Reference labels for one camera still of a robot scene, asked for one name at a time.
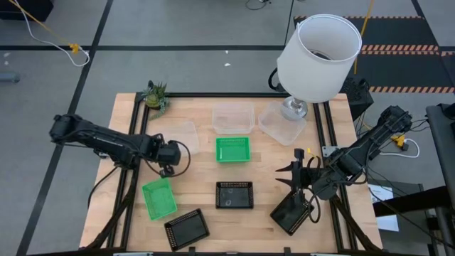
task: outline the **small potted plant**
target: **small potted plant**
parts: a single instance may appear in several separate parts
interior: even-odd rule
[[[158,110],[159,113],[151,116],[149,119],[156,119],[164,114],[166,107],[169,105],[169,99],[165,96],[167,84],[160,82],[155,85],[151,80],[147,86],[147,89],[143,91],[145,96],[144,101],[147,107],[153,110]]]

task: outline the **floor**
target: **floor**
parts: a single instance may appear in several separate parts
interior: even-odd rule
[[[45,24],[65,38],[91,46],[110,2],[55,0]],[[0,123],[0,201],[7,206],[0,208],[1,254],[14,255],[18,250],[54,153],[48,137],[52,118],[68,111],[78,84],[84,86],[80,98],[74,98],[72,107],[78,100],[75,112],[104,126],[115,94],[142,90],[150,79],[166,81],[171,92],[269,92],[267,77],[276,66],[279,50],[225,52],[191,46],[282,46],[293,32],[293,26],[288,29],[290,13],[364,16],[369,2],[281,0],[250,11],[245,0],[114,0],[98,38],[100,46],[113,48],[100,47],[88,73],[72,66],[60,51],[35,47],[41,44],[30,38],[24,22],[0,20],[0,49],[25,47],[0,50],[0,71],[21,74],[18,84],[0,84],[0,115],[6,120]],[[455,46],[455,18],[450,11],[455,3],[419,3],[439,45]],[[415,16],[417,12],[411,0],[379,0],[372,15]],[[36,24],[32,30],[38,38],[55,41]],[[133,50],[121,46],[178,47]],[[76,57],[78,63],[84,60],[82,55]],[[373,98],[375,104],[365,116],[367,124],[374,124],[389,105],[399,105],[421,119],[426,106],[455,101],[452,94],[373,93]],[[420,145],[418,159],[380,156],[371,167],[392,181],[423,183],[425,188],[444,184],[430,131],[410,132],[408,137]],[[64,148],[28,254],[77,249],[98,161],[90,151]],[[385,247],[393,252],[427,254],[425,244],[396,242],[382,235]]]

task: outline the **black and orange striped floor mat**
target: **black and orange striped floor mat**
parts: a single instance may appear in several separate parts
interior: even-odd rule
[[[305,18],[294,17],[294,25]],[[345,18],[359,30],[365,19]],[[425,18],[370,17],[358,56],[358,75],[370,83],[370,91],[453,93],[453,74],[455,54],[441,51]]]

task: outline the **clear plastic container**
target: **clear plastic container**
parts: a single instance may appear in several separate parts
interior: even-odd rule
[[[214,106],[212,126],[218,134],[249,134],[255,126],[252,102],[229,102]]]
[[[190,154],[194,155],[199,152],[199,138],[196,132],[196,127],[193,122],[183,122],[179,125],[168,126],[168,127],[156,127],[152,129],[151,134],[161,133],[163,134],[165,141],[176,140],[185,144],[190,150]],[[182,145],[178,145],[181,156],[188,156],[188,152]]]
[[[297,116],[280,102],[270,102],[259,115],[259,128],[284,146],[294,143],[304,129],[306,120]]]

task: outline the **lamp base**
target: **lamp base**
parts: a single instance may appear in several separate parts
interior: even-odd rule
[[[288,110],[291,110],[296,116],[290,116],[289,114],[286,114],[282,112],[282,114],[287,118],[287,119],[299,119],[302,117],[306,116],[306,113],[308,113],[308,107],[306,106],[306,102],[303,100],[298,100],[295,99],[294,97],[287,97],[283,103],[283,106],[285,106]]]

